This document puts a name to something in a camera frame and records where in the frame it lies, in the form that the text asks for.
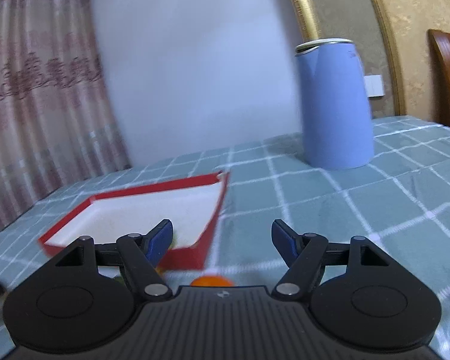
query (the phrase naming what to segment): red box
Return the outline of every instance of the red box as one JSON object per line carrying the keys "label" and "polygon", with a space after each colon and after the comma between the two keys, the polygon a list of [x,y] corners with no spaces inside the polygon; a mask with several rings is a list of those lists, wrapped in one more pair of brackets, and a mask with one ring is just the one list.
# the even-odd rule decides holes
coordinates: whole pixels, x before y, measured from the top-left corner
{"label": "red box", "polygon": [[[228,180],[229,173],[217,172],[99,193],[73,208],[38,241],[48,255],[54,256],[80,235],[91,235],[95,243],[114,243],[118,237],[129,233],[146,234],[160,220],[170,219],[174,235],[179,237],[178,244],[166,253],[159,266],[166,270],[201,270],[212,243]],[[158,220],[161,210],[178,219],[177,228],[172,217]],[[147,221],[155,221],[150,219],[153,216],[157,216],[154,225],[140,227]],[[195,240],[193,244],[190,244],[191,239]]]}

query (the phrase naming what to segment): wall switch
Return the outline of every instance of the wall switch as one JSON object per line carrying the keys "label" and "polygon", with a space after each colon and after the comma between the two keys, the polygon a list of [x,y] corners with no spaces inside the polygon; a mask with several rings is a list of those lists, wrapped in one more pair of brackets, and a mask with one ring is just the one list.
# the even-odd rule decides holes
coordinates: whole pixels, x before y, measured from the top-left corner
{"label": "wall switch", "polygon": [[367,91],[367,97],[380,97],[385,95],[385,89],[383,87],[383,80],[381,74],[365,76],[364,80],[365,80],[365,90]]}

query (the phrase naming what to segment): green checkered bedsheet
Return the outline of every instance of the green checkered bedsheet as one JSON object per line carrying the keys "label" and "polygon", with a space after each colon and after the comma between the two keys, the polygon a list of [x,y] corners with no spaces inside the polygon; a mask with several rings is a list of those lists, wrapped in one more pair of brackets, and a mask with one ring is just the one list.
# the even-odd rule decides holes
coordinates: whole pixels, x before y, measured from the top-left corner
{"label": "green checkered bedsheet", "polygon": [[[270,237],[276,218],[330,242],[365,235],[438,295],[443,316],[432,347],[450,359],[450,128],[402,116],[376,119],[374,134],[373,161],[346,171],[308,166],[300,134],[291,134],[63,187],[0,233],[0,279],[15,287],[45,263],[37,237],[92,194],[229,169],[206,269],[166,273],[171,287],[204,273],[237,285],[273,286],[286,271]],[[342,272],[344,267],[327,268],[324,280]],[[0,315],[0,358],[12,348]]]}

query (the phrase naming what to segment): white grid lines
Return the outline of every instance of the white grid lines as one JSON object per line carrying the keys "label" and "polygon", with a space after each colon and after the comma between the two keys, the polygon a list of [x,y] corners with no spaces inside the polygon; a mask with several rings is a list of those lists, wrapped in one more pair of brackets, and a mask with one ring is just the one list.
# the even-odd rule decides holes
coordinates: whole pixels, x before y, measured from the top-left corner
{"label": "white grid lines", "polygon": [[280,185],[280,180],[275,171],[274,163],[272,162],[272,160],[270,158],[270,154],[269,154],[268,149],[264,142],[263,142],[262,147],[263,147],[263,150],[265,151],[265,159],[267,161],[268,168],[270,169],[271,180],[274,183],[275,193],[276,193],[277,199],[278,199],[278,205],[280,206],[280,209],[282,210],[283,220],[285,221],[285,223],[287,223],[287,225],[289,225],[291,228],[293,228],[292,216],[290,215],[290,211],[288,210],[288,206],[285,201],[284,193],[282,191],[282,186]]}
{"label": "white grid lines", "polygon": [[389,135],[396,135],[396,134],[401,134],[401,133],[404,133],[404,132],[422,130],[424,128],[430,128],[430,127],[441,127],[441,126],[442,126],[441,124],[430,124],[430,125],[426,125],[426,126],[419,126],[419,127],[409,128],[407,130],[397,130],[397,131],[393,131],[393,132],[387,132],[385,134],[375,135],[375,137],[376,138],[378,138],[378,137],[387,137]]}
{"label": "white grid lines", "polygon": [[[268,153],[268,149],[266,148],[265,145],[263,145],[263,148],[265,150],[266,153]],[[216,166],[215,168],[218,167],[235,167],[237,165],[243,165],[243,164],[252,164],[253,162],[260,162],[263,160],[270,160],[272,158],[279,158],[279,157],[287,157],[286,154],[275,154],[275,155],[266,155],[265,157],[260,157],[260,158],[255,158],[252,160],[244,160],[244,161],[237,161],[237,162],[227,162],[221,165]]]}
{"label": "white grid lines", "polygon": [[260,178],[252,178],[250,180],[244,180],[244,181],[235,181],[235,182],[231,183],[230,185],[231,186],[244,185],[244,184],[256,183],[257,181],[265,181],[265,180],[276,179],[276,178],[279,178],[279,177],[285,176],[285,175],[300,175],[302,173],[319,172],[319,171],[320,171],[320,169],[310,168],[310,169],[304,169],[304,170],[282,172],[282,173],[276,173],[275,175],[272,175],[272,176],[266,176],[266,177],[260,177]]}
{"label": "white grid lines", "polygon": [[193,166],[192,170],[189,171],[188,177],[191,177],[191,176],[195,173],[195,171],[197,170],[198,165],[199,165],[200,161],[202,160],[204,154],[205,154],[204,151],[202,151],[202,152],[200,153],[200,156],[198,157],[198,160],[197,160],[196,164]]}
{"label": "white grid lines", "polygon": [[158,183],[158,181],[164,176],[164,174],[168,171],[168,168],[173,165],[173,163],[176,161],[177,158],[178,157],[175,157],[173,160],[170,161],[170,163],[163,169],[162,174],[154,180],[154,184]]}
{"label": "white grid lines", "polygon": [[447,337],[445,337],[443,328],[440,325],[435,331],[435,337],[437,338],[440,345],[440,354],[446,360],[450,360],[450,344],[448,343]]}
{"label": "white grid lines", "polygon": [[[450,128],[449,128],[449,127],[444,127],[444,126],[442,126],[442,125],[438,125],[438,126],[440,126],[441,128],[444,128],[444,129],[450,131]],[[408,135],[408,134],[403,134],[403,135],[405,135],[405,136],[406,136],[407,138],[409,138],[409,139],[414,140],[415,142],[420,142],[418,139],[416,139],[416,138],[414,138],[414,137],[411,137],[411,136]],[[437,150],[437,149],[435,149],[435,148],[433,148],[433,147],[428,146],[430,143],[435,142],[435,141],[437,141],[437,140],[448,140],[448,139],[450,139],[450,135],[445,136],[445,137],[441,137],[441,138],[438,138],[438,139],[434,139],[434,140],[431,140],[431,141],[429,141],[429,142],[423,142],[423,144],[426,145],[427,147],[429,147],[429,148],[432,149],[432,150],[436,150],[437,152],[439,152],[439,153],[442,154],[442,155],[445,155],[445,156],[450,157],[449,155],[445,154],[444,152],[439,151],[439,150]]]}
{"label": "white grid lines", "polygon": [[77,196],[75,196],[75,198],[68,205],[68,208],[73,207],[74,204],[77,202],[77,200],[80,199],[80,197],[82,197],[82,196],[85,196],[85,194],[83,192],[80,192]]}
{"label": "white grid lines", "polygon": [[[233,156],[233,147],[228,150],[227,162],[230,162]],[[224,226],[224,218],[220,217],[215,228],[214,239],[211,241],[210,254],[208,258],[207,271],[215,269],[218,258],[220,256],[220,240],[222,239],[222,230]]]}
{"label": "white grid lines", "polygon": [[384,122],[384,123],[373,123],[373,126],[386,126],[386,125],[389,125],[389,124],[394,124],[394,123],[398,123],[398,122],[404,122],[406,120],[413,120],[413,118],[397,119],[397,120],[394,120],[394,121],[391,121],[391,122]]}
{"label": "white grid lines", "polygon": [[404,159],[410,161],[411,163],[417,165],[418,167],[420,167],[420,168],[425,167],[422,163],[420,163],[420,162],[418,162],[418,161],[415,161],[413,158],[410,158],[410,157],[409,157],[408,155],[406,155],[406,154],[403,154],[403,153],[400,151],[401,149],[394,149],[394,148],[391,147],[389,144],[386,144],[385,142],[383,142],[383,141],[380,140],[380,139],[375,138],[375,140],[376,140],[378,143],[380,143],[380,144],[382,144],[383,146],[385,146],[387,149],[390,149],[391,152],[397,153],[400,157],[403,157]]}
{"label": "white grid lines", "polygon": [[435,169],[433,169],[433,166],[429,166],[428,169],[430,169],[430,171],[437,176],[438,178],[442,179],[446,184],[448,184],[448,186],[450,187],[450,182],[448,180],[446,180],[440,173],[438,173]]}
{"label": "white grid lines", "polygon": [[418,205],[418,207],[420,207],[420,209],[423,210],[426,218],[431,219],[440,228],[440,230],[450,239],[450,230],[441,221],[438,220],[437,216],[433,213],[433,211],[427,210],[425,205],[415,196],[413,196],[396,178],[394,178],[394,182],[413,203]]}
{"label": "white grid lines", "polygon": [[132,181],[130,181],[130,183],[128,183],[128,184],[132,184],[135,180],[139,179],[140,176],[141,176],[143,173],[145,173],[145,172],[147,171],[148,167],[149,167],[149,166],[147,165],[145,168],[143,168],[143,169],[137,174],[137,176],[136,176]]}
{"label": "white grid lines", "polygon": [[131,170],[132,170],[132,169],[130,168],[130,169],[127,169],[125,172],[121,172],[121,173],[118,175],[118,177],[116,177],[110,184],[116,183],[116,182],[119,181],[123,176],[127,175],[128,173],[130,173]]}
{"label": "white grid lines", "polygon": [[386,249],[384,247],[384,245],[382,244],[382,241],[380,240],[380,237],[377,235],[377,233],[372,229],[372,227],[370,226],[370,223],[368,223],[368,221],[365,219],[365,217],[363,216],[363,214],[360,212],[360,210],[358,209],[358,207],[355,205],[355,203],[353,202],[352,198],[350,197],[350,195],[348,194],[348,191],[343,190],[340,185],[335,181],[335,179],[330,175],[329,172],[327,172],[324,169],[320,169],[320,173],[323,174],[323,176],[328,180],[328,182],[333,186],[333,188],[340,193],[343,198],[345,199],[345,202],[347,203],[348,207],[350,207],[350,209],[352,210],[352,212],[354,213],[355,217],[358,219],[358,221],[360,222],[360,224],[363,226],[364,230],[367,232],[369,239],[372,242],[375,242],[378,247],[380,247],[382,250],[384,250],[385,252]]}
{"label": "white grid lines", "polygon": [[256,210],[227,212],[227,213],[222,214],[221,218],[234,218],[236,216],[241,216],[241,215],[259,214],[260,212],[276,210],[279,208],[280,208],[279,206],[276,206],[276,207],[257,208]]}
{"label": "white grid lines", "polygon": [[22,264],[22,265],[25,265],[25,266],[32,266],[34,268],[40,268],[42,266],[42,264],[39,264],[37,262],[32,262],[31,260],[28,261],[28,260],[25,260],[25,259],[15,259],[15,260],[12,261],[11,257],[7,257],[7,256],[4,256],[2,254],[0,254],[0,260],[1,261],[6,261],[8,263],[14,262],[14,263],[19,263],[19,264]]}
{"label": "white grid lines", "polygon": [[[42,219],[42,218],[39,218],[33,225],[29,226],[26,230],[24,230],[23,232],[19,233],[18,235],[16,235],[15,232],[14,232],[14,233],[11,233],[11,234],[14,235],[14,237],[13,237],[14,240],[10,243],[10,245],[8,245],[8,247],[5,249],[5,251],[3,252],[3,254],[6,254],[6,253],[10,250],[10,248],[11,248],[18,240],[20,240],[24,235],[28,234],[29,231],[30,231],[30,229],[31,229],[31,228],[34,228],[34,226],[35,226],[37,223],[39,223],[41,219]],[[30,245],[33,241],[36,242],[35,237],[31,237],[30,241],[23,247],[23,250],[25,250],[26,247],[27,247],[28,245]],[[12,260],[8,263],[8,266],[9,266],[12,262],[14,262],[14,261],[17,259],[16,257],[17,257],[17,256],[15,256],[15,257],[12,258]]]}
{"label": "white grid lines", "polygon": [[96,183],[96,185],[102,184],[105,180],[107,180],[107,179],[113,177],[114,174],[115,174],[115,173],[109,173],[109,174],[103,176],[102,179],[101,179],[98,183]]}
{"label": "white grid lines", "polygon": [[30,261],[23,267],[23,269],[13,278],[13,280],[10,282],[9,286],[10,288],[13,288],[13,285],[15,284],[15,282],[18,280],[18,278],[20,278],[20,276],[22,276],[22,274],[31,266],[34,267],[35,263],[34,260],[37,258],[37,256],[39,256],[41,254],[41,251],[37,252],[37,254],[32,257],[32,259],[30,259]]}
{"label": "white grid lines", "polygon": [[[403,134],[403,135],[404,135],[405,137],[411,139],[411,140],[414,140],[415,142],[419,142],[419,143],[420,143],[420,141],[419,141],[418,139],[416,139],[416,138],[414,138],[414,137],[411,137],[410,135],[407,135],[407,134]],[[441,154],[441,155],[443,155],[443,156],[445,156],[445,157],[447,157],[447,158],[450,158],[450,155],[448,155],[447,153],[444,153],[444,152],[442,152],[441,150],[438,150],[438,149],[436,149],[435,147],[428,145],[427,143],[423,143],[423,142],[422,142],[422,145],[428,147],[428,149],[431,149],[431,150],[433,150],[434,152],[437,152],[438,154]]]}
{"label": "white grid lines", "polygon": [[389,150],[389,151],[382,151],[382,152],[376,154],[373,158],[380,157],[381,155],[384,155],[384,154],[389,154],[389,153],[393,153],[393,152],[397,152],[397,151],[402,151],[404,149],[412,149],[414,147],[419,147],[419,146],[428,146],[429,144],[431,144],[433,142],[440,142],[442,140],[447,140],[448,141],[449,139],[450,139],[450,136],[448,136],[448,137],[441,137],[441,138],[437,138],[437,139],[432,139],[432,140],[429,140],[428,142],[420,142],[420,143],[417,143],[416,145],[402,146],[400,149],[392,149],[392,150]]}
{"label": "white grid lines", "polygon": [[[27,247],[28,247],[29,245],[31,245],[32,242],[37,242],[37,240],[36,240],[35,237],[31,237],[31,239],[30,239],[30,240],[27,242],[27,244],[23,247],[23,250],[27,249]],[[40,252],[37,252],[37,254],[32,258],[32,262],[33,262],[33,259],[35,259],[40,253],[41,253],[41,251],[40,251]],[[8,262],[8,264],[0,271],[0,275],[1,275],[2,273],[4,273],[5,270],[6,270],[10,265],[12,265],[16,260],[17,260],[17,256],[12,257],[12,259]]]}

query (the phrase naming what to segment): orange ball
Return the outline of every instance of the orange ball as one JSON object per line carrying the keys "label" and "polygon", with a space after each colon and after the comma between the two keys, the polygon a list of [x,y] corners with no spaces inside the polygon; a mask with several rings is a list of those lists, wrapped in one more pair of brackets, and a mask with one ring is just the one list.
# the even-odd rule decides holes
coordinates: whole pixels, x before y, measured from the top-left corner
{"label": "orange ball", "polygon": [[222,276],[200,276],[190,284],[194,287],[234,287],[231,280]]}

